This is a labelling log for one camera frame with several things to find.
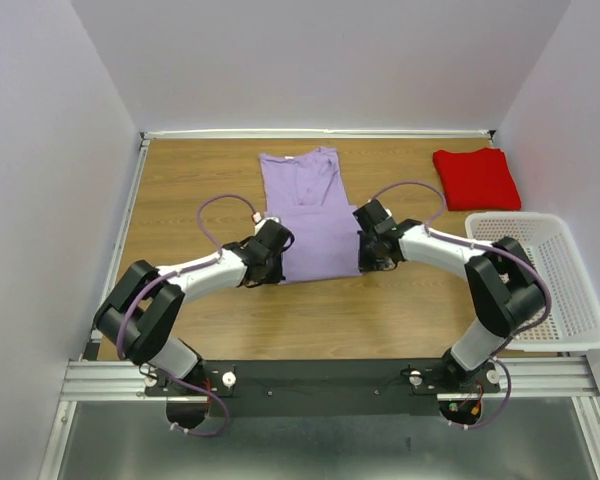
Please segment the purple t-shirt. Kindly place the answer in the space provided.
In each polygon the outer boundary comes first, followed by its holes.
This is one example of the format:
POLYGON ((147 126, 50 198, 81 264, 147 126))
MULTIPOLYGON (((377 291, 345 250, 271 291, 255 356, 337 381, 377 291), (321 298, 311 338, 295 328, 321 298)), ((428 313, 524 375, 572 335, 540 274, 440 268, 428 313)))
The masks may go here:
POLYGON ((338 152, 319 147, 297 156, 259 155, 266 213, 294 235, 282 254, 288 284, 358 277, 358 224, 341 177, 338 152))

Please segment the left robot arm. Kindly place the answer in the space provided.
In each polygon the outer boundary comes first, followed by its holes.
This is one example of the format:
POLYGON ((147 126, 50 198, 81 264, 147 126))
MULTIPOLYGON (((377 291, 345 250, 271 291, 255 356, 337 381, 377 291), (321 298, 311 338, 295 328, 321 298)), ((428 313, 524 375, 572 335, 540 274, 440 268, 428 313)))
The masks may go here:
POLYGON ((200 370, 201 356, 171 334, 182 306, 222 289, 280 282, 282 254, 293 242, 251 236, 177 265, 136 261, 96 311, 94 327, 120 358, 162 371, 177 393, 203 393, 210 388, 200 370))

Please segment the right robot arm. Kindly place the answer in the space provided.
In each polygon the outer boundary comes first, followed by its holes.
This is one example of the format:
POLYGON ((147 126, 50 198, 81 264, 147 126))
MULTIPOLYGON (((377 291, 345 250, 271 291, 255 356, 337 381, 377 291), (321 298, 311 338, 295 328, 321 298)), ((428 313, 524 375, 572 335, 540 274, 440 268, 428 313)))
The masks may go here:
POLYGON ((417 262, 450 272, 468 285, 475 319, 425 377, 437 388, 465 390, 492 357, 531 327, 532 318, 541 323, 551 311, 546 283, 511 237, 495 243, 478 242, 410 219, 397 223, 392 217, 354 217, 360 227, 361 271, 417 262))

